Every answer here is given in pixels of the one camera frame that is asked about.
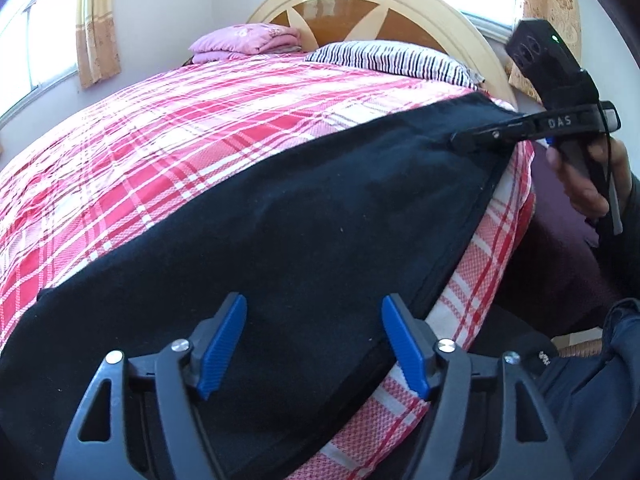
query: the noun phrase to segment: pink folded blanket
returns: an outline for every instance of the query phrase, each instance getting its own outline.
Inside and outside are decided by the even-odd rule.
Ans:
[[[263,52],[262,54],[288,54],[291,52],[300,52],[302,50],[299,46],[280,46],[272,50]],[[199,52],[194,54],[191,62],[196,65],[203,63],[209,63],[211,61],[224,61],[242,59],[245,57],[251,57],[248,54],[241,54],[240,52],[229,52],[228,50],[214,50],[212,52]]]
[[[292,27],[271,23],[248,23],[220,28],[190,46],[196,54],[225,50],[238,54],[264,54],[280,46],[300,46],[300,33]]]

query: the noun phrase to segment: white wall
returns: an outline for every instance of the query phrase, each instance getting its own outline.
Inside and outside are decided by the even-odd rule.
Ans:
[[[0,130],[0,169],[60,121],[113,92],[179,67],[188,47],[218,27],[244,22],[263,0],[113,0],[122,72],[82,91],[77,76],[45,92]]]
[[[618,109],[622,128],[615,136],[627,146],[631,167],[640,174],[640,68],[597,0],[578,0],[582,18],[582,66],[600,98]]]

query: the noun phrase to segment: mattress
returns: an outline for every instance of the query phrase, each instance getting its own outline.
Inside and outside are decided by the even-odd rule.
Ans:
[[[255,56],[163,73],[82,110],[0,173],[0,349],[41,288],[61,283],[204,190],[308,140],[470,91],[296,55]],[[530,144],[517,146],[429,314],[438,336],[463,347],[478,333],[532,215],[532,156]],[[291,477],[366,476],[427,409],[396,365]]]

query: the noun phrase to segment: person's hand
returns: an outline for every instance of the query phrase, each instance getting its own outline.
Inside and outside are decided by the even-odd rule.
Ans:
[[[607,163],[607,138],[602,136],[589,146],[589,153],[601,164]],[[602,218],[609,211],[609,203],[598,193],[593,182],[582,176],[555,148],[546,152],[546,160],[564,185],[564,193],[569,197],[574,209],[587,218]],[[620,213],[626,207],[631,195],[631,167],[625,145],[617,139],[611,139],[612,176],[616,184]]]

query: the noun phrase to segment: screw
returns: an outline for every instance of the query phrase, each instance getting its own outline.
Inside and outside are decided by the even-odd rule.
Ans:
[[[438,341],[438,350],[445,354],[451,354],[456,350],[456,344],[451,339],[441,339]]]
[[[520,364],[520,355],[516,352],[505,352],[504,353],[504,361],[510,365],[519,365]]]
[[[104,360],[107,361],[108,364],[114,365],[122,361],[123,357],[124,357],[124,354],[120,350],[112,350],[107,354]]]
[[[171,343],[171,350],[174,352],[186,352],[189,349],[189,342],[186,339],[176,339]]]

